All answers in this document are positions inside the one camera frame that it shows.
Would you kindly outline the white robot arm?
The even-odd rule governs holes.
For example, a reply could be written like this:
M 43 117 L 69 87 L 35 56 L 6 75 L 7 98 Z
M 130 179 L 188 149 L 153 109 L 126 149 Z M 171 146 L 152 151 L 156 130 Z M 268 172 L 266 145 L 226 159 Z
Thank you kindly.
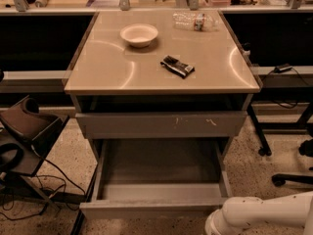
M 204 225 L 205 235 L 239 235 L 258 224 L 303 226 L 303 235 L 313 235 L 313 192 L 262 200 L 229 198 Z

